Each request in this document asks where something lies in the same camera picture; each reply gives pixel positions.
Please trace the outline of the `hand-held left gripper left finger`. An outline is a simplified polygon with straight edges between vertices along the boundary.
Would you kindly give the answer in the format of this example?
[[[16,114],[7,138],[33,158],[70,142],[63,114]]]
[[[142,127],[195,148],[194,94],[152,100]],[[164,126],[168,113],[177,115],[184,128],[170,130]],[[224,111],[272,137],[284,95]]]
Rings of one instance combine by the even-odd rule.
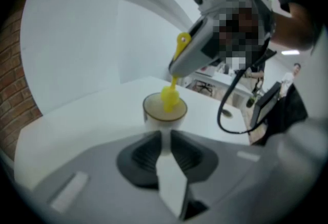
[[[52,223],[178,223],[158,191],[158,131],[91,147],[33,190]]]

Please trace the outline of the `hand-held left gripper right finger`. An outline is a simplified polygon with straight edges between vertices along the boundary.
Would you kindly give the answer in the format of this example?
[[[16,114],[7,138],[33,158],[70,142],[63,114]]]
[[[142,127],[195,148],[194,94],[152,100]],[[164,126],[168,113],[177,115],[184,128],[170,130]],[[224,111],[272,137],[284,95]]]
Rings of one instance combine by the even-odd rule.
[[[181,223],[277,223],[295,206],[289,136],[244,146],[173,131],[171,148],[188,179]]]

